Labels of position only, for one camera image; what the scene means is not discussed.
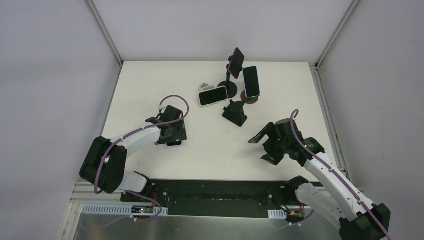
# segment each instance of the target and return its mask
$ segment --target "white wall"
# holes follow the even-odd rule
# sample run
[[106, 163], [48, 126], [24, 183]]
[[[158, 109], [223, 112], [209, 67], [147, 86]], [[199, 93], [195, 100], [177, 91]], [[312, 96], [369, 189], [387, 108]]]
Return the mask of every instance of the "white wall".
[[57, 239], [119, 68], [82, 0], [3, 0], [0, 36], [0, 238]]
[[348, 169], [391, 210], [394, 239], [423, 239], [424, 2], [364, 0], [321, 69]]
[[351, 0], [95, 0], [124, 60], [316, 62]]

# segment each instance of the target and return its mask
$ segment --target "smartphone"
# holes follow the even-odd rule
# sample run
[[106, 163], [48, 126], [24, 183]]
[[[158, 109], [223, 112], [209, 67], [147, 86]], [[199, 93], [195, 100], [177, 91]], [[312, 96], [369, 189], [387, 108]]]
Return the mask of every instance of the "smartphone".
[[228, 99], [227, 87], [220, 86], [211, 90], [199, 92], [201, 106], [219, 103]]
[[240, 72], [242, 71], [243, 62], [245, 61], [245, 56], [240, 51], [238, 47], [234, 49], [232, 56], [229, 57], [231, 61], [228, 64], [228, 72], [235, 79], [239, 78]]
[[243, 68], [244, 94], [246, 98], [254, 98], [261, 94], [259, 91], [258, 70], [256, 66]]

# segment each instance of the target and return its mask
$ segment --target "round black base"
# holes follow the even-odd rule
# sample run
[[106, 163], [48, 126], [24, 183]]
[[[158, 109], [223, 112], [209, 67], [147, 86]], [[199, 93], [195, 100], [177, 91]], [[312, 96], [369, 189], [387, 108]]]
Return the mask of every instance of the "round black base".
[[230, 81], [228, 86], [227, 86], [227, 81], [223, 81], [220, 84], [218, 84], [218, 87], [222, 87], [222, 86], [226, 86], [226, 91], [228, 93], [229, 99], [232, 99], [237, 95], [238, 89], [237, 89], [237, 85], [234, 82]]
[[242, 92], [241, 92], [241, 95], [240, 95], [240, 98], [241, 98], [241, 100], [242, 100], [243, 102], [245, 102], [245, 103], [247, 103], [247, 104], [254, 104], [254, 103], [256, 103], [256, 102], [258, 101], [259, 96], [255, 96], [255, 97], [247, 98], [247, 97], [246, 97], [246, 94], [245, 94], [245, 91], [242, 91]]

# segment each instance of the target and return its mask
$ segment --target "tabletop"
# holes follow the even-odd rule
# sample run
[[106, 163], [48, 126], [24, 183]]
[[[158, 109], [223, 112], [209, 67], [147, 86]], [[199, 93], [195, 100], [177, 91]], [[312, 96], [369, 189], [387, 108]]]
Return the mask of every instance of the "tabletop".
[[[315, 138], [334, 161], [329, 134], [308, 63], [244, 62], [256, 66], [260, 97], [245, 104], [248, 117], [242, 127], [222, 117], [230, 100], [201, 107], [199, 85], [215, 87], [226, 80], [226, 61], [125, 61], [120, 73], [102, 136], [113, 138], [129, 132], [158, 113], [160, 101], [169, 95], [187, 100], [190, 111], [184, 119], [187, 140], [179, 147], [154, 145], [140, 149], [127, 159], [125, 169], [152, 179], [288, 181], [303, 176], [317, 179], [288, 155], [272, 165], [261, 159], [262, 144], [249, 144], [269, 122], [290, 117], [299, 109], [296, 124], [304, 138]], [[233, 101], [240, 101], [243, 76], [233, 79], [238, 87]], [[183, 112], [187, 108], [178, 98], [169, 98]]]

